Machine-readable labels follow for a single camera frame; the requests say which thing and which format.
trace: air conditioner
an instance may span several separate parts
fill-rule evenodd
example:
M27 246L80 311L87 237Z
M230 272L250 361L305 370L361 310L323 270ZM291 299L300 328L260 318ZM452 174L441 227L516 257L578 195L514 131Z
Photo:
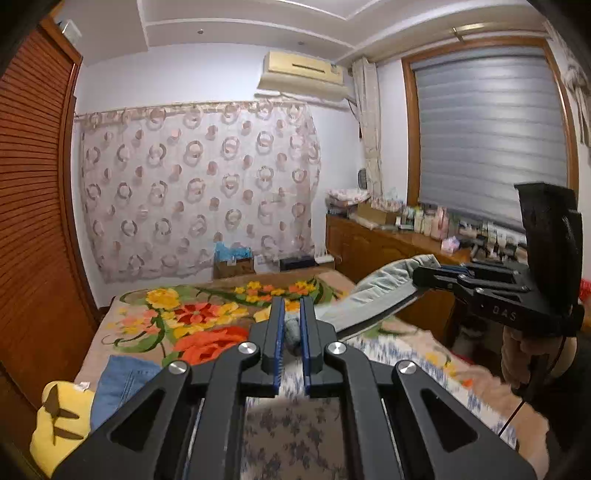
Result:
M270 51L265 56L258 88L327 100L342 100L349 96L343 67L280 51Z

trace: bedsheet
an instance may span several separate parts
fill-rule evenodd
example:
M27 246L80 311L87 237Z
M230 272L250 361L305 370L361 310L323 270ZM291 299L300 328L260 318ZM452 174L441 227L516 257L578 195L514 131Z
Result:
M328 303L354 286L335 270L306 268L125 293L113 300L76 379L95 390L110 355L166 366L183 357L174 350L183 336L228 325L248 329L267 320L273 297L284 298L288 312L298 312L301 296Z
M317 304L336 301L353 286L336 271L313 268L125 294L113 301L76 382L89 381L94 390L112 354L165 365L177 358L171 351L176 339L199 331L192 329L195 326L207 329L264 321L269 296L283 296L289 309L292 302L297 307L302 295L312 296ZM499 431L519 403L509 387L488 370L457 359L430 332L394 316L348 343L383 363L415 360L493 431ZM301 361L287 354L284 365L278 397L247 399L241 478L346 478L338 399L305 397ZM509 445L519 444L520 454L540 479L548 469L547 430L547 421L524 405L503 435Z

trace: black gripper frame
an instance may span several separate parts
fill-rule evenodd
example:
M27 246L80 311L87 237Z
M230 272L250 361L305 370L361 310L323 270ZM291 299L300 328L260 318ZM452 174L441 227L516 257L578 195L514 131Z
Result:
M450 291L466 303L469 314L512 327L527 338L575 336L583 321L581 306L574 305L565 312L552 308L530 269L519 262L417 267L413 283Z
M390 366L337 343L300 304L304 388L338 397L349 480L534 480L531 465L417 364Z
M285 306L211 362L173 362L93 432L54 480L231 480L240 476L246 397L278 393Z

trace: roller blind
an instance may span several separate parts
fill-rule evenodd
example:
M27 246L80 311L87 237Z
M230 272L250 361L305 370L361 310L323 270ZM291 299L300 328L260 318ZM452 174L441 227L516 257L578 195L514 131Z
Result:
M544 51L476 48L413 63L419 200L522 229L515 183L567 184L562 106Z

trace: denim jeans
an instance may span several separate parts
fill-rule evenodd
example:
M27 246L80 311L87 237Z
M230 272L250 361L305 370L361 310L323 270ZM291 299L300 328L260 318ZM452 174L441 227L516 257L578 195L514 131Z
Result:
M90 410L90 431L94 432L140 388L152 380L161 367L132 356L111 355L96 387Z

